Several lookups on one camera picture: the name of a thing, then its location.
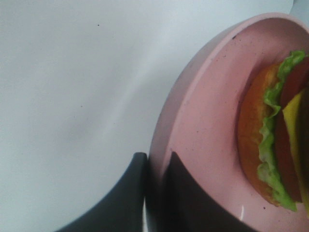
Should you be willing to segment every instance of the yellow cheese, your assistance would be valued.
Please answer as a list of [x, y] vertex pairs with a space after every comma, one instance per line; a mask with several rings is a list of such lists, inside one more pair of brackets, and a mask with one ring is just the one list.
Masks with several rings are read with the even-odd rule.
[[304, 177], [301, 173], [300, 158], [299, 158], [299, 147], [298, 147], [298, 136], [299, 136], [299, 121], [298, 121], [298, 109], [300, 100], [304, 91], [298, 93], [283, 109], [284, 121], [287, 127], [287, 131], [290, 137], [291, 154], [295, 171], [298, 177], [298, 183], [300, 188], [300, 194], [305, 206], [307, 216], [309, 217], [309, 189], [305, 187]]

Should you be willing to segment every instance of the white surface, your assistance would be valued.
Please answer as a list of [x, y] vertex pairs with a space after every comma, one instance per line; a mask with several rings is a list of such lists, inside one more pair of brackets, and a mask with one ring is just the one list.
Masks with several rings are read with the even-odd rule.
[[0, 231], [53, 231], [113, 187], [191, 57], [292, 0], [1, 1]]
[[309, 25], [309, 1], [308, 0], [294, 0], [294, 5], [291, 9], [290, 15], [303, 21], [307, 26]]

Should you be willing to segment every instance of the green lettuce leaf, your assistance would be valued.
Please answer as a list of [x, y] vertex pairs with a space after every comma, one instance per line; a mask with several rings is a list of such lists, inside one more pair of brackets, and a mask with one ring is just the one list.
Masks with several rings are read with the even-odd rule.
[[300, 63], [305, 57], [304, 51], [293, 51], [280, 65], [277, 73], [278, 83], [264, 94], [264, 103], [269, 105], [273, 112], [263, 119], [263, 126], [260, 133], [263, 135], [259, 145], [259, 158], [262, 164], [258, 166], [257, 174], [260, 180], [266, 182], [273, 189], [273, 198], [287, 209], [296, 211], [296, 204], [286, 192], [277, 169], [276, 157], [274, 153], [274, 128], [275, 116], [281, 109], [279, 105], [282, 87], [286, 77], [293, 67]]

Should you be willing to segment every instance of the burger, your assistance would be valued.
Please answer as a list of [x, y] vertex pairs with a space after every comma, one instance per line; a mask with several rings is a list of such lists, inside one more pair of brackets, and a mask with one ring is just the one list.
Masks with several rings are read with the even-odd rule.
[[253, 79], [240, 105], [241, 167], [269, 203], [309, 215], [309, 57], [292, 51]]

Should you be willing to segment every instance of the pink plate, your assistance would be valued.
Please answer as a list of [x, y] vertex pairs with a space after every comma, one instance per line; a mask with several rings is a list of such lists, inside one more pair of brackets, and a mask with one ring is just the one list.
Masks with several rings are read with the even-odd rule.
[[270, 205], [248, 183], [235, 133], [239, 102], [252, 78], [291, 50], [308, 52], [308, 31], [289, 15], [262, 14], [223, 31], [194, 56], [172, 88], [155, 129], [150, 163], [158, 186], [175, 151], [197, 183], [252, 228], [308, 231], [302, 205], [297, 213]]

